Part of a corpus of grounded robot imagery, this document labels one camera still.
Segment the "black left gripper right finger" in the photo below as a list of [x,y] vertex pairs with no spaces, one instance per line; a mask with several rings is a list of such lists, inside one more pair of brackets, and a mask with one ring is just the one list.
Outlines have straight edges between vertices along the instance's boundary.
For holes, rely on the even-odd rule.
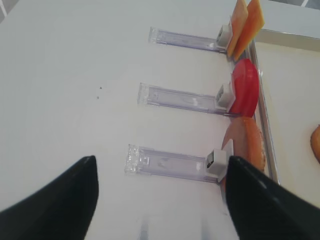
[[229,158],[226,203],[241,240],[318,240],[320,210],[268,178],[247,160]]

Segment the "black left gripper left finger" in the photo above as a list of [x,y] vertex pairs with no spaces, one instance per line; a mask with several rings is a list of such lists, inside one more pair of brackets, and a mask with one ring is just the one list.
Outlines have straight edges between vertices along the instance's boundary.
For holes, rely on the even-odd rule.
[[52,182],[0,212],[2,240],[83,240],[99,197],[95,156],[85,156]]

